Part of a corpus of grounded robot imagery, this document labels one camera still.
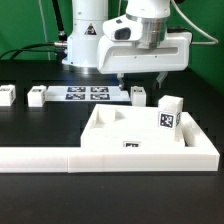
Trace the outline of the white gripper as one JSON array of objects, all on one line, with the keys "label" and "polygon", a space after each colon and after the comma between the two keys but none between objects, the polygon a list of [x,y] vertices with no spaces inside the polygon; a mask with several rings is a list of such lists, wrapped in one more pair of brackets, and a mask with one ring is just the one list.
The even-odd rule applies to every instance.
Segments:
[{"label": "white gripper", "polygon": [[98,44],[97,69],[101,74],[117,74],[119,89],[124,89],[124,73],[160,72],[154,82],[160,88],[168,71],[188,66],[190,32],[167,33],[154,49],[136,48],[132,42],[113,42],[103,36]]}]

